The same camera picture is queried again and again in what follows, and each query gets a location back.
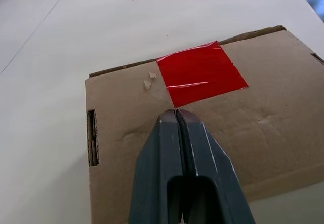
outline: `white table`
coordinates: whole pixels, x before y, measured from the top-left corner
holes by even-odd
[[[324,57],[324,24],[305,0],[0,0],[0,223],[90,222],[89,73],[275,25]],[[252,211],[259,223],[322,223],[312,203],[323,189]]]

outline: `white surface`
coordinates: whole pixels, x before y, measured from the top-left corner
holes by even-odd
[[[89,73],[279,24],[324,57],[305,0],[0,0],[0,223],[90,222]],[[304,197],[252,210],[259,223],[297,223],[277,200],[302,216]]]

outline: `cardboard box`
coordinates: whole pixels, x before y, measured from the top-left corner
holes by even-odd
[[[249,87],[182,108],[227,152],[247,199],[323,181],[323,61],[282,26],[219,44]],[[127,223],[137,155],[173,104],[156,60],[91,74],[86,96],[92,224]]]

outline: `gray object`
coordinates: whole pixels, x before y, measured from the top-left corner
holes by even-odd
[[[198,116],[159,116],[136,164],[130,224],[255,223],[233,165]]]

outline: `red adhesive tape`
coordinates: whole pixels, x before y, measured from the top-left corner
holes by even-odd
[[[217,41],[157,60],[174,107],[248,87]]]

